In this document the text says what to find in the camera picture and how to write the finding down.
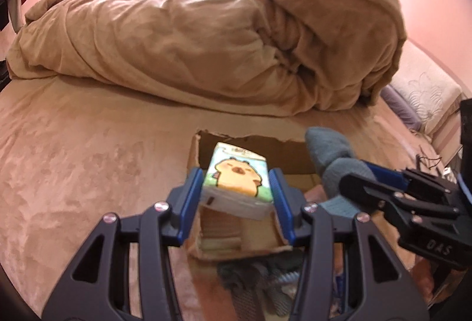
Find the bed sheet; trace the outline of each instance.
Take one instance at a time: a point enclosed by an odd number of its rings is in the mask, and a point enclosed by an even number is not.
[[[359,158],[390,168],[412,166],[420,146],[434,155],[383,100],[342,112],[254,117],[195,109],[67,76],[13,80],[0,95],[0,261],[40,313],[103,213],[142,212],[183,183],[198,130],[302,140],[312,125],[341,131]],[[396,230],[381,216],[376,222],[394,244]],[[396,251],[411,267],[414,256]],[[171,260],[185,321],[235,320],[228,311],[230,296],[211,266],[187,259],[184,250],[172,250]],[[137,292],[135,280],[131,291]]]

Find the open cardboard box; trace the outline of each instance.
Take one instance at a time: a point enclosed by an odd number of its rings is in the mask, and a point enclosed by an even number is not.
[[[192,141],[188,170],[207,169],[218,142],[250,150],[267,159],[268,168],[281,168],[287,182],[303,192],[320,184],[303,142],[250,135],[229,137],[206,131]],[[290,249],[280,232],[275,212],[265,219],[250,220],[200,207],[186,243],[193,257],[205,261],[245,258]]]

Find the silver screw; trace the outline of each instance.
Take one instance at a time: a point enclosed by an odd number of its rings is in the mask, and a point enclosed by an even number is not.
[[[356,218],[357,218],[357,221],[363,222],[363,223],[369,222],[371,220],[371,217],[367,213],[364,213],[364,212],[357,213]]]
[[[159,201],[154,204],[154,209],[157,212],[165,212],[170,208],[169,204],[166,201]]]
[[[113,224],[116,220],[118,220],[118,216],[115,213],[107,213],[103,216],[103,222],[106,224]]]
[[[419,215],[414,215],[412,217],[412,221],[415,223],[415,224],[421,224],[423,222],[423,219],[419,216]]]
[[[318,209],[318,205],[314,202],[307,202],[306,205],[303,207],[303,210],[307,213],[314,213]]]

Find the blanket fold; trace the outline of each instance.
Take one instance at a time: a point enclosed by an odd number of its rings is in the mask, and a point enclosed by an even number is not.
[[[41,0],[25,17],[13,78],[269,116],[374,104],[406,39],[398,0]]]

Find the cartoon capybara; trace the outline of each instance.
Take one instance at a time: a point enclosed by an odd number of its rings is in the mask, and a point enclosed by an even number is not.
[[[251,197],[257,196],[257,188],[262,185],[262,177],[247,161],[234,157],[225,158],[215,165],[216,186],[231,189]]]

